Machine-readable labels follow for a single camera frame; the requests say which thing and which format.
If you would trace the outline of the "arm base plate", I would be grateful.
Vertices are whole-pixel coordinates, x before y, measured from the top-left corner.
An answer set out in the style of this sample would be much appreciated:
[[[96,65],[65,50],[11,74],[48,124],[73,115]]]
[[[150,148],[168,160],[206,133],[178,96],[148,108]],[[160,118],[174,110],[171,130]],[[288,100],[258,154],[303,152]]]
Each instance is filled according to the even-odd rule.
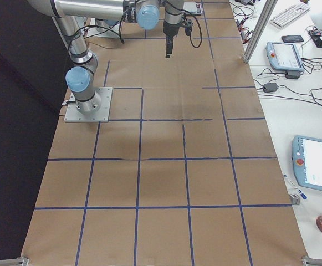
[[[87,37],[118,38],[120,35],[120,22],[110,19],[95,19],[90,21],[91,28]]]
[[[108,122],[110,115],[112,87],[94,87],[94,97],[86,102],[77,101],[71,93],[67,105],[65,122]]]

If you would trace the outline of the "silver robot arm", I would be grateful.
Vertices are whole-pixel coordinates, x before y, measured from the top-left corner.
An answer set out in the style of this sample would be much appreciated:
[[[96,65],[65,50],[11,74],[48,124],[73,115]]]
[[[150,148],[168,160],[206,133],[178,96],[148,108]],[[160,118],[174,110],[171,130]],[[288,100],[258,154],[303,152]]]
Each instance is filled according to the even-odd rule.
[[[183,1],[30,1],[50,17],[72,62],[61,122],[190,117],[185,71],[172,55],[188,30]]]

